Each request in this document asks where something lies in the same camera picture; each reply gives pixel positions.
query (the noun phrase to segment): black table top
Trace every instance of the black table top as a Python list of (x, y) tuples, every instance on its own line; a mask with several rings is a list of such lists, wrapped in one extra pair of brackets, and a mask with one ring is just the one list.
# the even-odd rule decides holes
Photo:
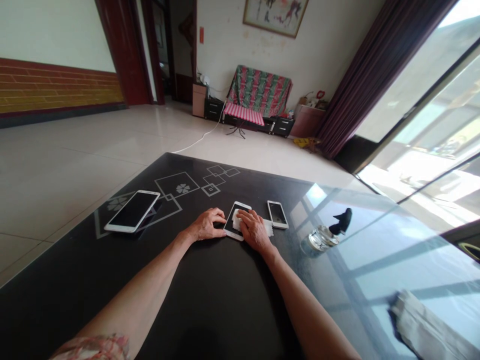
[[(139, 189), (162, 193), (143, 230), (104, 231)], [(290, 225), (274, 229), (271, 241), (365, 359), (415, 358), (387, 311), (402, 289), (435, 300), (434, 312), (479, 346), (472, 339), (480, 315), (452, 304), (461, 308), (480, 293), (480, 267), (389, 199), (167, 153), (0, 289), (4, 358), (48, 358), (204, 210), (219, 207), (227, 216), (239, 201), (268, 219), (267, 200), (282, 203)], [(347, 236), (315, 252), (307, 234), (334, 224), (347, 207)], [(246, 243), (226, 237), (188, 250), (137, 358), (301, 354), (267, 266)]]

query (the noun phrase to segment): phone screen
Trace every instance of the phone screen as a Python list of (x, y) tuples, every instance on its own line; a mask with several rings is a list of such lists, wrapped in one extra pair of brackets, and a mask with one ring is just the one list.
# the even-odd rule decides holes
[(284, 211), (280, 204), (274, 204), (269, 202), (268, 206), (270, 207), (271, 221), (274, 223), (286, 224)]
[(135, 193), (131, 200), (117, 212), (110, 224), (135, 228), (156, 198), (155, 194)]
[(230, 211), (230, 216), (228, 217), (228, 219), (226, 220), (226, 224), (225, 226), (223, 227), (224, 230), (227, 230), (231, 233), (234, 233), (234, 234), (237, 234), (237, 235), (241, 235), (242, 236), (242, 232), (240, 230), (235, 230), (234, 229), (234, 221), (233, 221), (233, 217), (234, 217), (234, 212), (235, 212), (235, 209), (242, 209), (242, 210), (245, 210), (247, 213), (249, 212), (249, 208), (248, 207), (244, 207), (244, 206), (241, 206), (241, 205), (238, 205), (238, 204), (233, 204), (233, 207), (231, 208), (231, 211)]

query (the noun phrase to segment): forearm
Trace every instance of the forearm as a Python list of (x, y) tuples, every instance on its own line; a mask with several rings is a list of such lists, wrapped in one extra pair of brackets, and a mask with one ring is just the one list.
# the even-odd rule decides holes
[(340, 328), (276, 247), (262, 254), (285, 302), (295, 333), (308, 359), (360, 359)]
[(129, 337), (130, 355), (140, 351), (164, 302), (180, 260), (194, 240), (181, 232), (167, 248), (144, 267), (79, 333), (79, 337)]

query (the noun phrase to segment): hand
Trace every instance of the hand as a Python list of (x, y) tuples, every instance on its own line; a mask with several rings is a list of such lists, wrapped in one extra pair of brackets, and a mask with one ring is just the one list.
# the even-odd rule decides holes
[(225, 224), (225, 214), (218, 207), (209, 208), (194, 221), (185, 232), (193, 238), (193, 241), (221, 238), (226, 236), (225, 230), (214, 228), (214, 223)]
[(253, 210), (248, 210), (248, 212), (238, 210), (236, 216), (242, 220), (240, 221), (240, 230), (248, 245), (262, 256), (274, 248), (267, 235), (264, 219), (261, 216), (258, 216)]

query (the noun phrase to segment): brick wall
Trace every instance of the brick wall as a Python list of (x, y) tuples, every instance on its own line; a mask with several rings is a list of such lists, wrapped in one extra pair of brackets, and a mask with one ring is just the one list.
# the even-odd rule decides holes
[(117, 74), (0, 58), (0, 115), (123, 103)]

